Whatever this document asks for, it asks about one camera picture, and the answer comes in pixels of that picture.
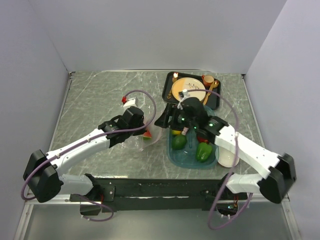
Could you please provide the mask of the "clear zip top bag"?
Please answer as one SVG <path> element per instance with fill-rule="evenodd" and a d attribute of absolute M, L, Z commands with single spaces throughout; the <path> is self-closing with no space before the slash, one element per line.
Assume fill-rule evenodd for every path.
<path fill-rule="evenodd" d="M 121 144 L 122 149 L 134 150 L 142 152 L 146 147 L 155 144 L 162 136 L 162 129 L 154 125 L 155 120 L 152 120 L 153 111 L 143 110 L 144 121 L 146 124 L 150 124 L 146 128 L 146 132 L 143 135 L 131 136 L 125 142 Z"/>

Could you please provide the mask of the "yellow green mango toy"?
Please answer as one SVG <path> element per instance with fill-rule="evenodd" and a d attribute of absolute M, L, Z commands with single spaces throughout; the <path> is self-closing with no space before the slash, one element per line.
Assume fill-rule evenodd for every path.
<path fill-rule="evenodd" d="M 182 132 L 180 130 L 172 130 L 171 134 L 176 136 L 176 135 L 180 135 Z"/>

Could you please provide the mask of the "watermelon slice toy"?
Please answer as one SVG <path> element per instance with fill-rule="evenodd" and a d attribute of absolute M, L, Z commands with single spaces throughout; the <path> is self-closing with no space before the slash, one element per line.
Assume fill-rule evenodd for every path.
<path fill-rule="evenodd" d="M 147 129 L 144 134 L 142 135 L 142 138 L 147 141 L 152 139 L 152 134 L 151 132 Z"/>

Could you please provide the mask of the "purple eggplant toy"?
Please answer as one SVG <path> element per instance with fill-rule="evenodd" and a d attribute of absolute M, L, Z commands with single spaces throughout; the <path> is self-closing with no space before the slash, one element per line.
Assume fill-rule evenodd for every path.
<path fill-rule="evenodd" d="M 187 134 L 188 130 L 189 130 L 189 128 L 184 127 L 181 134 L 185 136 Z"/>

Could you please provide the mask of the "green lime toy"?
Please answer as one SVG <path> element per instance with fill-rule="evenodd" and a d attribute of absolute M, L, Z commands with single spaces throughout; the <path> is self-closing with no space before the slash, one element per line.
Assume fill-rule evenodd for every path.
<path fill-rule="evenodd" d="M 182 150 L 187 143 L 187 137 L 183 134 L 176 135 L 171 141 L 173 150 Z"/>

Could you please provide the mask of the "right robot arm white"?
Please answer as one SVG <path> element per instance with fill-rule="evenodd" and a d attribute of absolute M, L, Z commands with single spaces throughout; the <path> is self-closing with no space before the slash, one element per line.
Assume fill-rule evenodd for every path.
<path fill-rule="evenodd" d="M 196 97 L 185 99 L 181 105 L 182 108 L 178 108 L 176 104 L 168 103 L 154 124 L 164 129 L 194 130 L 199 137 L 237 155 L 257 172 L 233 173 L 218 188 L 222 198 L 230 199 L 238 193 L 261 193 L 272 203 L 282 202 L 297 179 L 291 155 L 269 151 L 237 133 L 225 120 L 207 113 L 205 106 Z"/>

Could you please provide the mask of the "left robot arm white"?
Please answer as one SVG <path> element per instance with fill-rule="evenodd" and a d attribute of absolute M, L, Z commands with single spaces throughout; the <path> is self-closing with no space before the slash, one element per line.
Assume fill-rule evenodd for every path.
<path fill-rule="evenodd" d="M 131 106 L 122 115 L 103 122 L 88 135 L 65 147 L 48 153 L 34 151 L 23 179 L 40 203 L 60 193 L 79 194 L 93 201 L 100 193 L 95 178 L 90 174 L 68 175 L 67 171 L 88 157 L 121 144 L 131 136 L 142 135 L 145 131 L 144 112 Z"/>

